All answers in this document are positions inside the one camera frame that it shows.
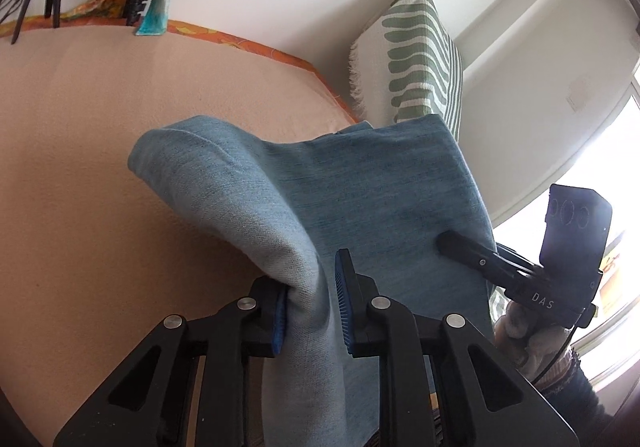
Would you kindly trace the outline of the right hand white glove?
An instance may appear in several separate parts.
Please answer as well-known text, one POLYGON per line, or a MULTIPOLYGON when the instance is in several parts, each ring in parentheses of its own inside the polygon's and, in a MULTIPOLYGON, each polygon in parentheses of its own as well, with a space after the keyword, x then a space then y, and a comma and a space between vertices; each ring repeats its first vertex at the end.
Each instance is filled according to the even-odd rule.
POLYGON ((533 386, 567 351, 573 351, 570 331, 515 302, 496 322, 495 345, 533 386))

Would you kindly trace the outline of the right forearm dark sleeve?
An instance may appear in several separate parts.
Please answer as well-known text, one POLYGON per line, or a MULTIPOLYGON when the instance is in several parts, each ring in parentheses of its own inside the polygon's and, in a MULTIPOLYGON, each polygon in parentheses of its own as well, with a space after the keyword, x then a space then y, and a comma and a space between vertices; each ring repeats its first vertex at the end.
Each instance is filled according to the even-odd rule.
POLYGON ((535 387, 570 425, 582 446, 591 446, 613 420, 573 351, 567 351, 535 387))

